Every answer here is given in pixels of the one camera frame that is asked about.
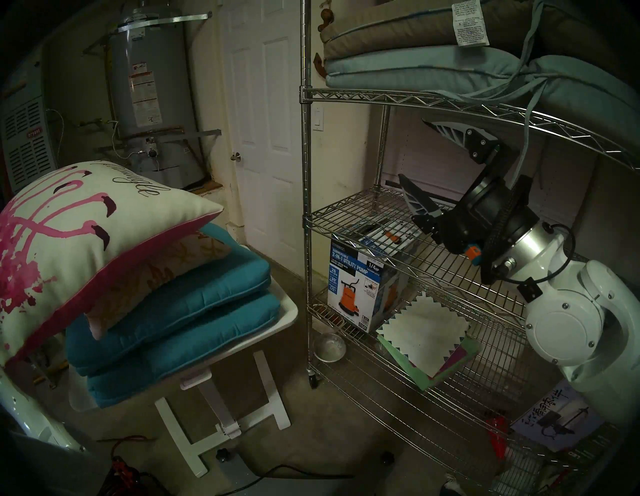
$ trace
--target white door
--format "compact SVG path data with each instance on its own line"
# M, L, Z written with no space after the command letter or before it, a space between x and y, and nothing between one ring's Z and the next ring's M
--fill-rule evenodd
M225 0L220 14L247 243L302 275L300 2Z

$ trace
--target seat cushion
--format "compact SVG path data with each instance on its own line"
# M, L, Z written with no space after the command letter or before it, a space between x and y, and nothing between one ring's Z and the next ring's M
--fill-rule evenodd
M108 329L152 291L212 260L225 258L230 251L222 241L196 231L151 255L111 286L85 313L91 334L102 339Z
M619 1L602 7L580 0L545 0L538 35L544 51L578 58L595 65L640 90L640 69L630 59L640 44L640 27L633 15L624 15ZM598 12L607 15L596 18Z
M101 408L119 403L225 344L269 326L278 319L279 308L280 302L268 291L216 307L169 337L89 376L89 393Z
M540 111L575 122L640 153L640 95L604 70L576 58L547 55L529 63L547 77Z
M95 374L142 344L176 332L212 307L269 287L268 262L216 225L207 224L200 231L230 246L231 252L156 289L100 341L91 336L85 315L67 328L67 358L81 376Z
M341 16L322 30L326 59L456 43L451 5L458 0L395 0ZM481 0L492 47L520 55L531 25L531 0Z
M507 80L517 68L517 57L491 47L406 48L327 61L326 85L470 93Z

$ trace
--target throw pillow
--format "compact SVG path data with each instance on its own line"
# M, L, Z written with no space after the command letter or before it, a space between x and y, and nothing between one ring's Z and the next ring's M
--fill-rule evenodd
M222 210L105 161L26 186L0 213L0 365L24 358L131 268Z

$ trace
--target teal cushion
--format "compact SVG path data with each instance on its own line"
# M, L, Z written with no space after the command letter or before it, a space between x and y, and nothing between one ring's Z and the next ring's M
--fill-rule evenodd
M582 60L547 55L529 63L528 79L546 77L540 111L640 152L640 95Z
M106 371L89 376L89 393L101 408L119 403L225 344L274 323L279 308L280 302L268 291L216 307L167 338L142 346Z
M268 262L216 225L200 230L231 246L231 252L160 286L100 341L91 336L84 314L67 328L67 358L81 376L95 374L142 344L176 332L212 307L269 287Z
M499 84L517 68L517 57L491 47L405 48L328 60L326 85L358 90L447 90L462 94Z

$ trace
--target caster wheel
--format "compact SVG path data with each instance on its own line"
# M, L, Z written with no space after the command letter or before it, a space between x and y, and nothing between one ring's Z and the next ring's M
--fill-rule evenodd
M385 451L380 456L380 461L382 462L382 465L389 466L394 464L394 462L396 461L396 457L390 451Z

